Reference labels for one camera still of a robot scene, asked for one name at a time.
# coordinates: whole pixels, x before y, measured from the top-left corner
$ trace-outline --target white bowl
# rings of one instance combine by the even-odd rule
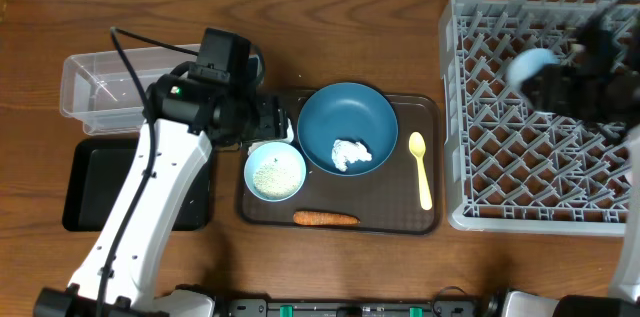
[[[285,197],[269,197],[260,193],[255,186],[253,177],[256,174],[256,171],[262,167],[268,161],[282,158],[282,160],[292,161],[292,163],[296,164],[296,168],[300,169],[300,184],[298,188],[288,196]],[[279,202],[284,201],[287,198],[291,198],[295,195],[302,185],[304,184],[305,177],[307,176],[307,165],[305,164],[304,158],[297,149],[292,147],[289,144],[283,142],[270,142],[258,147],[255,151],[253,151],[247,162],[244,165],[244,182],[249,187],[249,190],[261,200],[267,202]]]

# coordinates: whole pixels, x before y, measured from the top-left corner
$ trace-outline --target rice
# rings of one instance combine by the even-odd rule
[[[301,180],[297,160],[288,155],[264,162],[253,175],[253,184],[258,192],[270,199],[289,197],[296,192]]]

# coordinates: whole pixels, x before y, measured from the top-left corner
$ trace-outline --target white food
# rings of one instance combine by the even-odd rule
[[[253,184],[267,198],[281,199],[292,195],[302,176],[297,160],[282,155],[266,161],[253,175]]]
[[[371,161],[371,153],[367,152],[367,147],[360,142],[353,143],[349,141],[336,140],[333,143],[331,159],[340,172],[346,172],[347,162],[355,163],[357,161]]]

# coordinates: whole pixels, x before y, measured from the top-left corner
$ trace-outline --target brown tray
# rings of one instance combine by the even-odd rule
[[[313,92],[294,91],[281,95],[294,131],[298,114]],[[438,163],[442,150],[438,106],[422,96],[388,94],[386,97],[398,118],[399,131],[396,147],[382,166],[364,175],[341,177],[324,172],[305,157],[306,180],[300,191],[288,200],[265,202],[255,197],[242,182],[238,198],[240,215],[250,223],[318,228],[296,225],[293,213],[300,210],[334,212],[355,216],[361,223],[354,227],[322,228],[413,235],[433,231],[440,218],[442,191]],[[424,167],[433,198],[433,208],[429,211],[420,207],[418,172],[408,147],[409,136],[415,131],[422,133],[427,145]],[[302,153],[297,140],[292,145]]]

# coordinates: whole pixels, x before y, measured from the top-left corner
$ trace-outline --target black plastic tray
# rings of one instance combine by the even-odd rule
[[[313,91],[282,95],[292,123]],[[389,159],[378,169],[354,177],[336,176],[322,171],[307,160],[304,185],[292,198],[265,202],[253,195],[241,179],[239,214],[248,222],[265,225],[303,227],[293,223],[300,210],[343,213],[361,223],[354,227],[322,228],[362,232],[424,235],[432,232],[440,219],[441,171],[440,117],[437,105],[429,98],[414,95],[386,95],[398,118],[398,142]],[[409,152],[409,136],[418,131],[427,145],[425,171],[431,188],[433,208],[424,211],[418,194],[415,158]],[[297,140],[292,143],[299,146]]]
[[[129,173],[137,144],[137,139],[108,138],[90,138],[78,144],[62,215],[66,230],[102,230]],[[211,163],[207,162],[187,192],[174,231],[193,231],[207,224],[210,178]]]

